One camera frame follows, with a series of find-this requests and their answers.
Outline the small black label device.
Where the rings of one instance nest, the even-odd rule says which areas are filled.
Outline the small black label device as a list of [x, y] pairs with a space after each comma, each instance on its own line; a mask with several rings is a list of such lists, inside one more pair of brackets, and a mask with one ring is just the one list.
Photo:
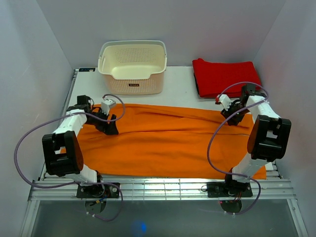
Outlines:
[[94, 72], [95, 68], [80, 68], [79, 72]]

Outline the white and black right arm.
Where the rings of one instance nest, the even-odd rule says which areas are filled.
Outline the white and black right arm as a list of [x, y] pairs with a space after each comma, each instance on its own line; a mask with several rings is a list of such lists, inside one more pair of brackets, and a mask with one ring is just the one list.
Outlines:
[[241, 88], [239, 99], [232, 101], [224, 93], [216, 98], [223, 106], [221, 115], [228, 120], [228, 125], [238, 125], [247, 113], [251, 113], [254, 121], [245, 157], [225, 176], [223, 190], [229, 196], [248, 192], [250, 178], [267, 163], [285, 155], [291, 121], [274, 112], [267, 97], [256, 85], [248, 83]]

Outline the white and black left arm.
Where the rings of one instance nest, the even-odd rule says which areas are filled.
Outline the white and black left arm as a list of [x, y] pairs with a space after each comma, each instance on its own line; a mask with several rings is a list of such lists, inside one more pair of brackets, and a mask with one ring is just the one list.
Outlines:
[[118, 198], [119, 184], [102, 183], [101, 174], [84, 164], [83, 154], [77, 136], [84, 124], [94, 126], [105, 135], [117, 135], [116, 115], [110, 109], [116, 105], [112, 99], [103, 99], [99, 107], [94, 106], [92, 98], [81, 95], [76, 104], [70, 106], [59, 127], [42, 138], [46, 170], [49, 175], [66, 177], [77, 185], [78, 198]]

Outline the aluminium rail frame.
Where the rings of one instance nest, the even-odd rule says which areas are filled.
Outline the aluminium rail frame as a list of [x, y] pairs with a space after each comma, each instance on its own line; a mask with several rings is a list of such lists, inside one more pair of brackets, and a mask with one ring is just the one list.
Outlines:
[[[165, 106], [192, 107], [199, 109], [220, 110], [210, 99], [199, 99], [195, 93], [193, 70], [191, 67], [170, 66], [164, 74], [164, 89], [160, 94], [143, 96], [122, 96], [126, 103], [150, 103]], [[94, 72], [79, 72], [76, 69], [65, 106], [75, 102], [80, 94], [89, 94], [95, 102], [107, 93], [103, 78]], [[285, 200], [293, 220], [296, 233], [300, 237], [308, 236], [290, 179], [284, 179], [275, 162], [266, 164], [267, 178], [259, 180], [261, 200]], [[201, 191], [208, 179], [199, 178], [158, 178], [136, 176], [104, 175], [110, 182], [119, 182], [125, 201], [194, 201], [208, 200]], [[35, 215], [41, 201], [75, 201], [75, 185], [64, 185], [56, 189], [31, 188], [26, 220], [30, 221], [29, 230], [23, 226], [22, 235], [30, 236]]]

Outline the orange trousers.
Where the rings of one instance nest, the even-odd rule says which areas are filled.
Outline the orange trousers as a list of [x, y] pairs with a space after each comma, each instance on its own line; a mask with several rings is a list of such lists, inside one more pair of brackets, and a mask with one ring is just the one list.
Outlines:
[[119, 135], [88, 124], [78, 134], [84, 164], [109, 175], [223, 179], [246, 155], [253, 127], [251, 115], [229, 126], [213, 110], [126, 104], [111, 113]]

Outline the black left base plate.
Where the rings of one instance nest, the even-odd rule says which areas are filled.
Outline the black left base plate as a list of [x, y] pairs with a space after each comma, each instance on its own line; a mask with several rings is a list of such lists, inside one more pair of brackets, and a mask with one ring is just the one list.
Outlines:
[[113, 184], [102, 184], [102, 185], [90, 185], [90, 186], [80, 186], [77, 189], [77, 198], [118, 198], [119, 189]]

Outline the folded red trousers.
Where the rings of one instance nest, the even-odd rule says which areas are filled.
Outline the folded red trousers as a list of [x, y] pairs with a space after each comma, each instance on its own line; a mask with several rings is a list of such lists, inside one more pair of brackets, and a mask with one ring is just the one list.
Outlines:
[[252, 62], [213, 63], [203, 59], [192, 61], [197, 93], [201, 98], [215, 98], [228, 86], [235, 83], [225, 92], [229, 97], [240, 97], [241, 82], [249, 81], [261, 84]]

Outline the cream perforated plastic basket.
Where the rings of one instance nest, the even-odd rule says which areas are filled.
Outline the cream perforated plastic basket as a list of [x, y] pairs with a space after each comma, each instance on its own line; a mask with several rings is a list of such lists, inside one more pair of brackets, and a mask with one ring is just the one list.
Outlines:
[[160, 40], [109, 41], [98, 57], [98, 72], [108, 91], [117, 95], [161, 93], [166, 66], [166, 47]]

